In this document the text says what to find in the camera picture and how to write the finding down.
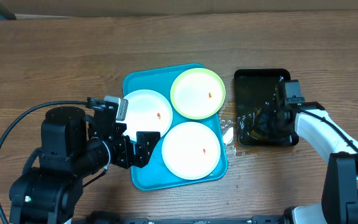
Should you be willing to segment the green yellow sponge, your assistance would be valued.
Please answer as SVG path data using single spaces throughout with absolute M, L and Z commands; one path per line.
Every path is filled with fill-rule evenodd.
M 266 141 L 270 137 L 269 117 L 258 114 L 253 120 L 250 135 L 255 139 Z

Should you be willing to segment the light green plate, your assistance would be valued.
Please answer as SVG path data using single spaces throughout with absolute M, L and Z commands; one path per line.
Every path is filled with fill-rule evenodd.
M 226 88 L 220 76 L 207 68 L 191 68 L 179 74 L 170 89 L 174 109 L 189 119 L 205 119 L 222 107 Z

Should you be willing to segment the white plate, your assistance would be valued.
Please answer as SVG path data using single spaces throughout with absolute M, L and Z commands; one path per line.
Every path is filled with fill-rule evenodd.
M 220 156 L 218 137 L 209 127 L 197 122 L 176 125 L 165 135 L 162 143 L 166 167 L 185 180 L 202 179 L 212 173 Z
M 164 136 L 173 121 L 172 106 L 160 93 L 153 90 L 136 90 L 124 97 L 128 101 L 126 117 L 123 123 L 127 129 L 125 136 L 136 142 L 136 132 L 159 132 Z

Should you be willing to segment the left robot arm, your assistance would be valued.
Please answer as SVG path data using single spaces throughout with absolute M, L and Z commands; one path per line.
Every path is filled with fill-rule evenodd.
M 119 105 L 90 98 L 81 108 L 47 111 L 41 125 L 42 145 L 28 158 L 9 198 L 11 223 L 66 223 L 83 194 L 83 179 L 112 164 L 128 169 L 149 163 L 160 139 L 155 131 L 138 131 L 131 143 L 126 124 L 117 123 Z

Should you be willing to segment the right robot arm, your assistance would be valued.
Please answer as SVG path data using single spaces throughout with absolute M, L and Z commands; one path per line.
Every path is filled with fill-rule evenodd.
M 358 223 L 358 141 L 350 137 L 317 102 L 293 103 L 257 113 L 258 138 L 296 134 L 327 164 L 321 201 L 289 208 L 289 223 Z

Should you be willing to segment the white plate front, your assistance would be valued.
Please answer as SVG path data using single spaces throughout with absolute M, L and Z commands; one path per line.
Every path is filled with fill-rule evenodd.
M 220 156 L 218 137 L 209 127 L 197 122 L 176 125 L 165 135 L 162 143 L 166 167 L 185 180 L 202 179 L 212 173 Z

